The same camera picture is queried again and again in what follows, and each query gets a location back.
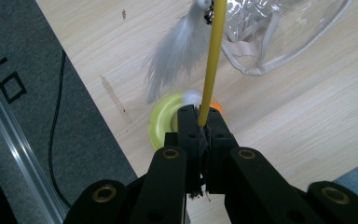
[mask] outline clear plastic bag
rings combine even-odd
[[[244,75],[261,76],[295,58],[338,18],[351,0],[227,0],[222,51]],[[213,1],[194,0],[147,61],[148,103],[182,74],[204,63]]]
[[[244,75],[265,75],[306,49],[350,1],[228,0],[222,50]]]

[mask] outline yellow stick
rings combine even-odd
[[[199,126],[205,127],[211,104],[213,85],[219,63],[220,47],[222,46],[223,30],[226,21],[227,0],[215,0],[213,5],[213,22],[211,43],[209,46],[205,83],[200,108]]]

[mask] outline black cable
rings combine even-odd
[[[58,114],[59,114],[59,111],[60,111],[60,104],[61,104],[62,78],[63,78],[63,68],[65,66],[65,58],[66,58],[65,51],[62,50],[62,60],[61,60],[61,70],[60,70],[60,84],[59,84],[58,95],[57,95],[57,104],[56,104],[56,108],[55,108],[55,112],[54,112],[53,123],[51,125],[50,138],[48,140],[48,169],[49,169],[49,172],[50,172],[50,178],[51,178],[51,181],[53,183],[53,187],[56,190],[58,196],[61,198],[61,200],[65,203],[65,205],[68,208],[71,208],[72,205],[70,203],[68,203],[68,201],[62,195],[62,193],[60,191],[60,188],[57,185],[57,182],[56,182],[56,179],[55,179],[55,176],[54,176],[53,159],[52,159],[54,131],[55,131],[55,126],[57,124],[57,118],[58,118]]]

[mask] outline metal bolt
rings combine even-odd
[[[92,199],[96,203],[107,203],[113,198],[115,198],[116,194],[117,194],[117,189],[115,187],[106,185],[96,189],[92,193]]]
[[[339,189],[332,187],[323,187],[321,188],[322,195],[328,200],[338,203],[338,204],[348,204],[350,203],[350,197]]]
[[[175,159],[179,156],[179,152],[176,149],[166,149],[162,152],[162,156],[165,159]]]
[[[251,160],[255,158],[255,153],[248,149],[239,150],[238,155],[246,160]]]

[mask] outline wooden table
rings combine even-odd
[[[154,154],[143,67],[191,1],[36,0],[137,175]],[[201,89],[204,68],[192,86]],[[358,1],[310,48],[263,77],[221,57],[214,97],[239,144],[300,189],[358,166]],[[188,201],[193,223],[229,223],[223,196]]]

